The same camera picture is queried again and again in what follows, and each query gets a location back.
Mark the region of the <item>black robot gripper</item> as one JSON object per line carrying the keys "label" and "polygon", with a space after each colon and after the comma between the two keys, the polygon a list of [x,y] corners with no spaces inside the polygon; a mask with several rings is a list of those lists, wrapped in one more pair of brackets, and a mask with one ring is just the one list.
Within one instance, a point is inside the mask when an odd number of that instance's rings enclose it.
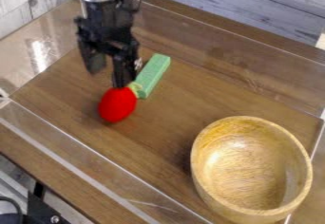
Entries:
{"label": "black robot gripper", "polygon": [[80,0],[83,14],[74,19],[78,44],[87,72],[96,74],[112,56],[112,86],[135,80],[139,43],[133,34],[139,5],[134,0]]}

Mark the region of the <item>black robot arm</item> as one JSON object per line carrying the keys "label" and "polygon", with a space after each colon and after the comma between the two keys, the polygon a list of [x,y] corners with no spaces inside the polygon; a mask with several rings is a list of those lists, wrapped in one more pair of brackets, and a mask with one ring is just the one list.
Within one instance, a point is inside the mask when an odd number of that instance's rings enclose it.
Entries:
{"label": "black robot arm", "polygon": [[90,74],[112,58],[112,86],[125,87],[138,75],[139,42],[133,34],[139,5],[134,0],[80,0],[83,15],[74,19],[78,45]]}

